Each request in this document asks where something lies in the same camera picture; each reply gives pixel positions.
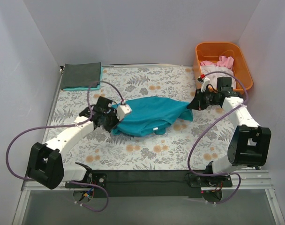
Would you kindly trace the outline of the white garment in basket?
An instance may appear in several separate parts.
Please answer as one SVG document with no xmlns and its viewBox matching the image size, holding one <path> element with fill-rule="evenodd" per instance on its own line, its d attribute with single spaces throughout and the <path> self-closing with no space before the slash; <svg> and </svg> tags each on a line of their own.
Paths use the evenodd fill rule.
<svg viewBox="0 0 285 225">
<path fill-rule="evenodd" d="M 206 74 L 210 73 L 210 75 L 207 76 L 207 78 L 209 78 L 209 79 L 215 79 L 218 77 L 227 76 L 223 72 L 226 72 L 228 74 L 233 75 L 233 71 L 231 71 L 230 69 L 228 69 L 226 67 L 219 67 L 219 66 L 215 66 L 215 65 L 206 65 L 206 66 L 200 66 L 200 69 L 201 69 L 202 74 L 206 75 Z"/>
</svg>

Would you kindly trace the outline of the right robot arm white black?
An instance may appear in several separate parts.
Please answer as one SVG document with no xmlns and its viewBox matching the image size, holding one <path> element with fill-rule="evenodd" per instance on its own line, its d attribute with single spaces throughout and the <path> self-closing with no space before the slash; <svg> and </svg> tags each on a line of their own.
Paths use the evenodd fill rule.
<svg viewBox="0 0 285 225">
<path fill-rule="evenodd" d="M 242 95 L 233 90 L 232 79 L 228 76 L 219 77 L 214 90 L 209 89 L 210 80 L 205 75 L 198 77 L 198 81 L 202 86 L 195 91 L 195 97 L 187 108 L 201 111 L 210 105 L 219 105 L 230 118 L 235 131 L 227 154 L 211 161 L 200 174 L 190 174 L 189 181 L 215 186 L 228 180 L 230 173 L 236 170 L 265 165 L 271 130 L 253 119 Z"/>
</svg>

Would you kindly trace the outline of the orange plastic basket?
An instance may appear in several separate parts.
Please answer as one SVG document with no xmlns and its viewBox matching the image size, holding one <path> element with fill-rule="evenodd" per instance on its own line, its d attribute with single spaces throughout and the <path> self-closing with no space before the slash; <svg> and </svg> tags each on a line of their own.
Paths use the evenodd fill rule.
<svg viewBox="0 0 285 225">
<path fill-rule="evenodd" d="M 220 56 L 233 57 L 234 59 L 232 71 L 234 76 L 240 81 L 236 83 L 237 88 L 235 91 L 243 94 L 243 87 L 245 87 L 246 90 L 250 90 L 253 86 L 253 79 L 247 63 L 241 49 L 231 42 L 202 42 L 197 44 L 193 63 L 195 79 L 197 80 L 201 75 L 201 61 L 217 62 Z"/>
</svg>

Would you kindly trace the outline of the pink garment in basket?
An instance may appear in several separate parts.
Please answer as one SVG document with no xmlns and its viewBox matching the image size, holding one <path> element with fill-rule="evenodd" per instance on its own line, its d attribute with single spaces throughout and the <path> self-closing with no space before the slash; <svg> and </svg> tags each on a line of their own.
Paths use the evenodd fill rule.
<svg viewBox="0 0 285 225">
<path fill-rule="evenodd" d="M 219 56 L 219 59 L 217 62 L 212 62 L 208 60 L 203 60 L 200 62 L 201 66 L 208 66 L 208 65 L 215 65 L 218 67 L 225 67 L 228 68 L 229 70 L 233 69 L 233 64 L 234 64 L 234 58 L 229 56 Z"/>
</svg>

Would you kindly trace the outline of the aluminium frame rail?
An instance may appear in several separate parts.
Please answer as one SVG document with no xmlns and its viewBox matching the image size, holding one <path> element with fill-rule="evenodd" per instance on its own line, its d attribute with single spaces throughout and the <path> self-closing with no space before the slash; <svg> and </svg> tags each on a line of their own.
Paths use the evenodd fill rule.
<svg viewBox="0 0 285 225">
<path fill-rule="evenodd" d="M 269 176 L 269 172 L 266 170 L 238 170 L 237 172 L 241 177 L 241 183 L 239 190 L 243 189 L 273 189 L 274 186 L 271 182 L 271 178 Z M 237 175 L 231 175 L 232 186 L 226 187 L 226 184 L 223 184 L 222 190 L 235 190 L 238 183 L 239 178 Z M 201 187 L 202 191 L 205 190 L 213 190 L 214 188 L 204 186 Z M 27 181 L 22 187 L 22 191 L 62 191 L 62 190 L 89 190 L 88 188 L 65 188 L 65 183 L 60 183 L 55 189 L 50 190 L 45 186 L 35 182 L 35 181 Z"/>
</svg>

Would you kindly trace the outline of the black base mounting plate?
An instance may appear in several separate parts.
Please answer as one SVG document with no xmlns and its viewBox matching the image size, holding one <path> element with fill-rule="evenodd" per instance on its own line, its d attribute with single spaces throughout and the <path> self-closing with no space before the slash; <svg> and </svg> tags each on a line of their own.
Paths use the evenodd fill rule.
<svg viewBox="0 0 285 225">
<path fill-rule="evenodd" d="M 233 186 L 229 176 L 199 177 L 188 170 L 95 170 L 92 183 L 110 197 L 187 196 L 201 198 L 202 188 Z"/>
</svg>

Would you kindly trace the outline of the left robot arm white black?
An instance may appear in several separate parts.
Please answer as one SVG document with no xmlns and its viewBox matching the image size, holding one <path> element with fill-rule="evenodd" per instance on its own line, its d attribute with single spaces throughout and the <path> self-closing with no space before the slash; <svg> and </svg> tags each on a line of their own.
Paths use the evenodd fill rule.
<svg viewBox="0 0 285 225">
<path fill-rule="evenodd" d="M 48 189 L 55 189 L 61 182 L 76 181 L 88 187 L 92 169 L 82 163 L 65 164 L 63 157 L 86 135 L 98 127 L 110 132 L 119 122 L 113 101 L 99 97 L 97 103 L 86 107 L 76 117 L 75 126 L 68 127 L 45 143 L 35 143 L 30 151 L 27 176 Z"/>
</svg>

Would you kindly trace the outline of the folded dark grey t shirt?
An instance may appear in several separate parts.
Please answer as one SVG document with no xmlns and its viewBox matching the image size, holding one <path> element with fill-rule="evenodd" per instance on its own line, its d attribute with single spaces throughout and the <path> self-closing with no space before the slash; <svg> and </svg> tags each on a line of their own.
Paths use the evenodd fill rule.
<svg viewBox="0 0 285 225">
<path fill-rule="evenodd" d="M 88 64 L 65 64 L 60 89 L 96 87 L 100 84 L 101 62 Z"/>
</svg>

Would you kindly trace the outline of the floral patterned table mat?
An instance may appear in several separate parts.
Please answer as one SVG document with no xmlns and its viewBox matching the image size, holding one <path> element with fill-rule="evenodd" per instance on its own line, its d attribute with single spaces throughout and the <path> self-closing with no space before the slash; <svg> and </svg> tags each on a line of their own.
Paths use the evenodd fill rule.
<svg viewBox="0 0 285 225">
<path fill-rule="evenodd" d="M 166 97 L 191 101 L 195 78 L 189 67 L 107 67 L 100 90 L 60 91 L 52 124 L 70 124 L 99 97 L 119 102 L 142 97 Z M 234 133 L 231 121 L 217 119 L 224 114 L 219 106 L 194 111 L 192 122 L 177 120 L 163 135 L 131 137 L 112 135 L 101 128 L 85 136 L 64 158 L 65 163 L 80 162 L 92 169 L 181 170 L 189 166 L 204 169 L 227 154 Z"/>
</svg>

